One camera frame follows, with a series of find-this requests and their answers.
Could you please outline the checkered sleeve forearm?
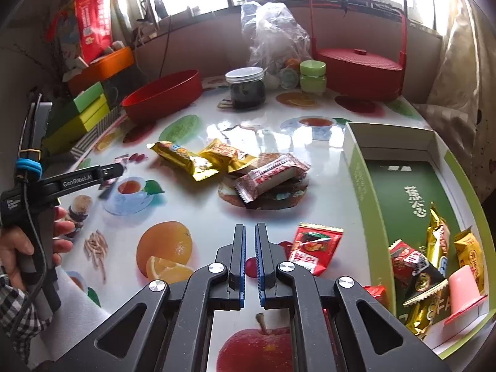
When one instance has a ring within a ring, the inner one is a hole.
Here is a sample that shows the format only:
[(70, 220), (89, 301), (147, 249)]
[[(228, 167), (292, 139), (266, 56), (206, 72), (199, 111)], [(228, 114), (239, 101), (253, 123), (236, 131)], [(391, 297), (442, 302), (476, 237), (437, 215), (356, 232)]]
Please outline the checkered sleeve forearm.
[[(11, 336), (11, 329), (22, 306), (27, 301), (27, 294), (11, 285), (10, 278), (3, 265), (1, 265), (1, 328)], [(34, 305), (31, 304), (21, 318), (13, 339), (13, 348), (25, 364), (29, 361), (31, 340), (45, 331), (51, 324), (52, 318), (39, 317)]]

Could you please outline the person's left hand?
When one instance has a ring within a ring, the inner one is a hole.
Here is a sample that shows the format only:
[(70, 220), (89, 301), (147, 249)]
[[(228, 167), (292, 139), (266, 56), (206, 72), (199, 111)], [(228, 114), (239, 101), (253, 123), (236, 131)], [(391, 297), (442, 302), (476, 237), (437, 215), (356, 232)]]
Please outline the person's left hand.
[[(62, 263), (62, 254), (69, 253), (73, 244), (69, 240), (60, 238), (75, 229), (75, 224), (66, 219), (67, 211), (57, 206), (55, 208), (54, 238), (52, 262), (55, 266)], [(17, 253), (32, 255), (33, 244), (19, 227), (5, 228), (1, 231), (1, 264), (3, 265), (11, 285), (20, 290), (26, 290), (17, 266)]]

